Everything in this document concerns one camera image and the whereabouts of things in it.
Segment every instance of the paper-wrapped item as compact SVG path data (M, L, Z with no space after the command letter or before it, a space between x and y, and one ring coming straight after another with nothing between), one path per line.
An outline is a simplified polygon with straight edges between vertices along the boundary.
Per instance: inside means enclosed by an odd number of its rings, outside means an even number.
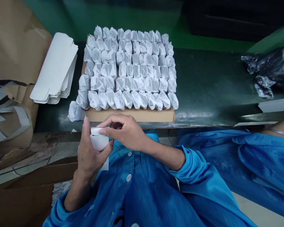
M135 109L140 109L141 106L141 97L137 91L132 91L132 99L133 99L133 105Z
M132 45L132 42L131 41L125 41L125 52L128 52L128 53L133 53L133 45Z
M117 109L116 103L115 103L115 96L116 96L116 94L114 93L114 91L113 91L112 89L108 89L108 90L106 91L106 99L107 99L107 102L108 102L109 106L110 106L111 108L113 108L114 110Z
M159 93L159 98L162 100L163 107L165 109L169 109L170 108L170 100L167 97L166 93L165 92L160 92Z
M103 51L104 50L104 40L101 39L101 38L98 38L96 40L96 43L95 43L95 47L99 49L99 51Z
M138 91L145 92L145 79L143 77L138 78Z
M154 67L153 66L147 66L147 71L146 71L147 76L154 78Z
M91 89L91 81L88 75L82 74L79 78L79 89Z
M170 43L165 44L165 50L166 50L166 54L173 56L174 55L174 46Z
M167 88L168 88L168 82L166 79L164 78L160 78L159 79L159 91L161 92L167 92Z
M125 40L124 39L120 39L118 50L122 50L125 52Z
M145 46L146 46L146 53L149 55L152 55L152 44L149 42L146 42Z
M141 54L146 54L146 44L144 41L140 43L140 52Z
M124 30L123 30L123 28L119 28L118 29L118 41L120 39L123 39L123 36L124 36Z
M141 77L147 77L147 65L145 63L140 65L140 75Z
M179 108L179 101L175 93L170 92L168 93L168 98L170 100L170 106L176 110Z
M103 90L98 91L98 98L99 98L99 104L100 108L107 110L109 108L106 93Z
M124 61L125 64L131 64L132 63L132 54L129 52L124 53Z
M130 90L131 91L138 91L138 78L131 78L131 83L130 83Z
M126 68L126 76L133 78L133 64L127 64Z
M98 38L103 39L102 28L99 27L98 25L97 25L97 27L95 28L94 35L95 35L95 37L96 37L97 39L98 39Z
M95 91L88 91L88 100L89 105L97 111L100 111L102 108L100 107L100 102L98 98L98 94Z
M124 90L130 91L131 83L132 83L132 79L130 77L125 77L124 85L123 85Z
M150 54L144 54L144 62L147 66L154 66L154 60Z
M176 88L177 88L176 80L175 79L168 79L167 83L168 83L167 91L176 93Z
M142 42L144 40L144 33L141 31L138 31L138 42Z
M124 78L118 77L116 79L116 91L124 91Z
M116 104L116 108L117 109L120 109L120 110L125 110L125 102L124 102L124 95L122 93L122 91L117 91L115 93L115 96L114 96L114 100L115 100L115 104Z
M85 111L75 101L71 101L68 110L68 118L71 122L83 121L85 118Z
M88 102L88 90L87 89L79 89L78 96L76 99L76 103L81 106L82 109L88 110L89 102Z
M161 34L158 30L156 30L156 43L161 43L162 39L161 39Z
M104 50L111 50L111 38L104 39Z
M133 54L132 55L132 60L133 60L133 65L138 65L139 64L139 55L138 54Z
M133 41L133 53L140 54L140 44L138 41Z
M117 40L118 32L113 27L110 28L110 37L113 40Z
M101 75L107 77L109 75L108 70L109 70L109 63L103 63L100 70Z
M158 48L159 48L159 55L163 55L165 57L166 56L166 49L165 49L165 46L163 45L163 43L159 43Z
M86 45L84 48L83 61L87 62L88 60L92 60L92 49Z
M161 71L161 77L168 80L168 78L169 78L168 67L167 66L160 66L160 71Z
M169 38L168 34L161 35L163 45L166 45L169 43L168 38Z
M125 62L121 62L121 64L119 65L119 77L126 77L126 73L127 73L127 66L125 64Z
M146 97L148 100L148 108L154 110L156 107L156 99L152 93L146 93Z
M158 66L158 64L159 64L159 57L158 57L158 55L152 55L151 58L153 60L154 66Z
M119 50L116 54L116 58L117 58L117 64L120 65L120 63L124 61L124 51Z
M154 66L154 76L157 77L158 79L161 78L160 66Z
M95 37L92 36L91 34L87 38L87 45L91 48L94 49L96 44Z
M147 109L148 106L148 99L145 92L139 92L140 95L140 105L143 109Z
M131 31L131 37L132 41L138 41L138 32L137 31Z
M167 61L164 55L160 55L159 56L159 61L158 61L158 65L159 66L163 66L166 65L167 66Z
M129 29L124 32L123 39L125 39L126 41L132 40L132 33Z
M174 68L176 66L176 63L175 63L175 60L174 60L173 56L167 55L165 59L166 59L166 63L167 63L168 67L173 67Z
M130 93L129 90L125 90L123 92L123 96L124 96L124 103L125 103L125 106L129 109L132 108L133 106L133 98L132 98L132 94Z
M98 48L92 50L92 61L94 63L101 63L101 51Z
M176 79L177 78L177 72L175 68L168 68L168 75L169 79Z
M156 42L151 43L152 45L152 54L153 55L159 55L160 51L159 51L159 46Z
M106 90L109 88L115 91L115 81L111 76L107 76L106 78Z
M133 77L139 78L140 76L140 65L133 65Z

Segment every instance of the white paper wrapping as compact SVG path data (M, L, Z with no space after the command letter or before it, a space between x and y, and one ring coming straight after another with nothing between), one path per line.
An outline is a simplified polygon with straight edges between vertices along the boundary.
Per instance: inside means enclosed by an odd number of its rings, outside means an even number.
M165 92L160 92L159 93L159 98L162 100L163 107L165 109L169 109L170 108L170 100L167 97L166 93Z
M124 61L124 51L123 50L117 51L116 58L117 58L117 65L120 65L120 63Z
M158 57L158 55L152 55L151 58L152 58L154 66L158 66L158 64L159 64L159 57Z
M154 66L154 76L157 77L158 79L161 78L160 66Z
M126 76L133 78L133 64L127 64L126 68Z
M100 102L98 98L98 94L95 91L88 91L88 100L89 105L97 111L100 111L102 108L100 107Z
M138 65L139 64L139 55L133 54L132 55L132 61L133 61L133 65Z
M127 66L125 64L125 62L121 62L121 64L119 65L119 77L126 77L126 73L127 73Z
M115 91L115 81L111 76L107 76L106 78L106 90L109 88Z
M82 74L79 78L79 89L91 89L91 82L88 75Z
M68 118L71 122L84 120L85 110L83 110L75 101L71 101L68 110Z
M125 46L124 46L125 52L128 53L133 53L133 45L131 41L125 41Z
M123 28L119 28L118 29L118 41L120 39L123 39L123 36L124 36L124 30L123 30Z
M133 77L139 78L140 76L140 65L133 65Z
M124 53L124 61L125 64L131 64L132 63L132 54L129 52Z
M124 91L124 78L118 77L116 79L116 91Z
M132 94L130 93L129 90L125 90L123 92L123 96L124 96L124 103L125 103L125 106L129 109L132 108L133 106L133 98L132 98Z
M161 35L163 45L166 45L169 43L168 38L169 38L168 34Z
M151 30L151 31L149 32L149 41L150 41L151 43L153 43L153 42L156 41L156 34L155 34L155 32L154 32L153 30Z
M168 92L173 92L176 93L176 88L177 88L177 82L175 79L168 79L167 80L168 83L168 88L167 91Z
M168 98L170 100L170 106L176 110L179 108L179 101L175 93L170 92L168 93Z
M101 51L98 48L92 50L92 60L94 63L101 63Z
M133 105L135 109L140 109L141 106L141 97L137 91L132 91L132 99L133 99Z
M96 37L97 39L98 39L99 37L100 37L101 39L103 39L102 28L99 27L98 25L97 25L97 27L95 28L94 35L95 35L95 37Z
M122 91L117 91L115 93L115 96L114 96L114 100L115 100L115 105L116 105L116 108L117 109L120 109L120 110L125 110L125 102L124 102L124 95L122 93Z
M152 54L153 55L159 55L160 51L159 51L159 46L156 42L151 43L152 45Z
M156 30L156 43L161 43L162 39L161 39L161 34L158 30Z
M76 103L85 110L89 108L89 101L88 101L88 90L87 89L79 89L78 96L76 99Z
M168 88L167 80L164 78L160 78L159 79L159 91L167 92L167 88Z
M133 53L140 54L140 44L138 41L133 41Z

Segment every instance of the green table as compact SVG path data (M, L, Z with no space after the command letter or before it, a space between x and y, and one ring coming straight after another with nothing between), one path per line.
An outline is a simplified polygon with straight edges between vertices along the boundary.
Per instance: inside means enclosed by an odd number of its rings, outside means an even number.
M85 42L77 42L78 59L67 99L57 105L40 104L35 133L81 130L82 123L67 118L71 101L79 89ZM223 126L241 122L240 116L258 114L258 96L240 53L174 48L179 109L174 122L143 122L142 128ZM275 99L284 92L274 91Z

